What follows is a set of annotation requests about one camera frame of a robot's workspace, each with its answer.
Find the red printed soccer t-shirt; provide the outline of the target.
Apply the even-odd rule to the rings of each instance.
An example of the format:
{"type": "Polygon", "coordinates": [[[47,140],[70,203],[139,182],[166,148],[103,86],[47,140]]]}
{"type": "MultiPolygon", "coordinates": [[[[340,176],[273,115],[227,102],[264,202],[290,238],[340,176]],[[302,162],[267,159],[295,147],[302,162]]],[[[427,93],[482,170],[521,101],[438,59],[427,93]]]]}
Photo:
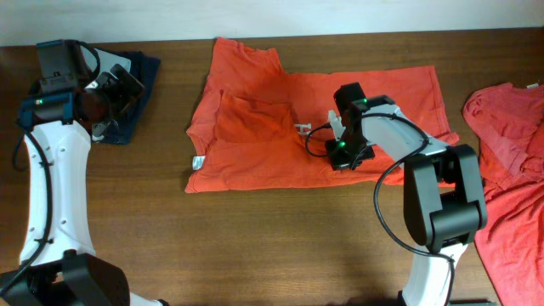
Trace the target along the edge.
{"type": "Polygon", "coordinates": [[[202,158],[189,193],[317,188],[375,181],[392,165],[377,150],[355,170],[335,171],[325,159],[324,129],[334,93],[357,82],[369,96],[385,94],[426,133],[458,140],[445,113],[431,65],[389,71],[289,73],[274,49],[219,38],[188,135],[202,158]]]}

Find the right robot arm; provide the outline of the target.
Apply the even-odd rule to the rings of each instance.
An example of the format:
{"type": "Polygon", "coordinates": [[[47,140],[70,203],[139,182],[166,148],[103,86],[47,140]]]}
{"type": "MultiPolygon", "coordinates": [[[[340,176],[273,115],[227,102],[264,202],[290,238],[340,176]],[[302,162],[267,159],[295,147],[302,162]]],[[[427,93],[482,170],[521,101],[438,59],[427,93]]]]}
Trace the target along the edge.
{"type": "Polygon", "coordinates": [[[355,82],[333,95],[329,114],[334,137],[326,142],[333,170],[354,170],[381,148],[392,160],[379,177],[404,172],[403,214],[415,242],[409,246],[386,232],[414,256],[399,305],[448,305],[456,265],[488,220],[478,157],[466,144],[452,145],[424,132],[387,95],[368,98],[355,82]]]}

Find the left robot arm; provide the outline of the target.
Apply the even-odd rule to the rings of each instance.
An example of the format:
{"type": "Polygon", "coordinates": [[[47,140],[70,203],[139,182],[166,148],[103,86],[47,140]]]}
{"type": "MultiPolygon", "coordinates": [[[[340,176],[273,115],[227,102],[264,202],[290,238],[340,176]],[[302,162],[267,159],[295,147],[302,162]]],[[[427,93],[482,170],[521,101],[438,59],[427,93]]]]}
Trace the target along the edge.
{"type": "Polygon", "coordinates": [[[146,305],[123,271],[98,258],[86,173],[94,142],[125,145],[150,99],[160,60],[77,40],[40,42],[41,77],[22,100],[30,207],[19,268],[1,276],[9,305],[146,305]]]}

